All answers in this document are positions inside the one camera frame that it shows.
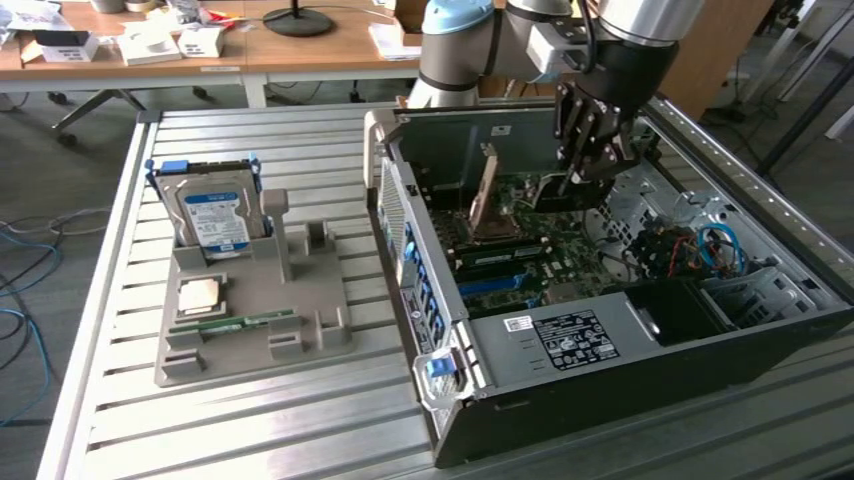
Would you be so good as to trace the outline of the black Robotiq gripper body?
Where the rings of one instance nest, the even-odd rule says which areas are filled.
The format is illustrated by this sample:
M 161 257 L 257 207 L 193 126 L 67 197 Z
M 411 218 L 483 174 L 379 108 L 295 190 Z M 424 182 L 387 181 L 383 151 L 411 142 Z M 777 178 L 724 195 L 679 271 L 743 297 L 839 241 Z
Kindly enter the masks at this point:
M 562 60 L 578 71 L 587 63 L 587 48 L 570 50 Z M 570 102 L 576 98 L 598 100 L 606 109 L 619 108 L 619 119 L 630 120 L 659 89 L 678 55 L 679 43 L 664 47 L 608 40 L 596 44 L 596 63 L 588 73 L 572 73 L 562 83 L 566 93 L 556 94 L 556 117 L 568 118 Z

